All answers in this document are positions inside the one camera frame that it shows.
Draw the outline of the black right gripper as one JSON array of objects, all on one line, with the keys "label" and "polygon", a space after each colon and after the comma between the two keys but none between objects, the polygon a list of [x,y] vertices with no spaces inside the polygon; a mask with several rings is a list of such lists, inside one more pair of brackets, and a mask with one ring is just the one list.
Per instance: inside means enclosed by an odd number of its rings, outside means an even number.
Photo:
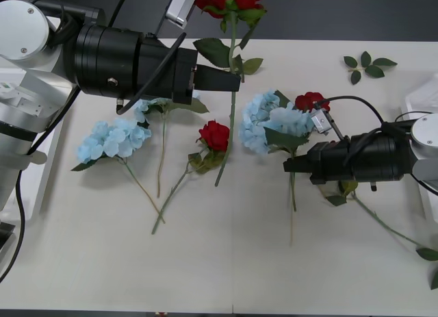
[{"label": "black right gripper", "polygon": [[283,163],[287,173],[311,173],[313,185],[323,185],[329,181],[353,180],[352,166],[344,165],[349,152],[349,142],[319,142],[306,155],[288,158]]}]

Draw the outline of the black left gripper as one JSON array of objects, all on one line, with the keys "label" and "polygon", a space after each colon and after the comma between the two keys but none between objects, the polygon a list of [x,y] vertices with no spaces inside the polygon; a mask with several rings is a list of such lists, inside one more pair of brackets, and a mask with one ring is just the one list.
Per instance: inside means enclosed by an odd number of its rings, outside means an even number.
[{"label": "black left gripper", "polygon": [[181,47],[182,33],[171,47],[156,38],[140,45],[136,96],[141,99],[170,99],[189,105],[194,87],[200,91],[238,91],[240,76],[205,65],[196,65],[197,52]]}]

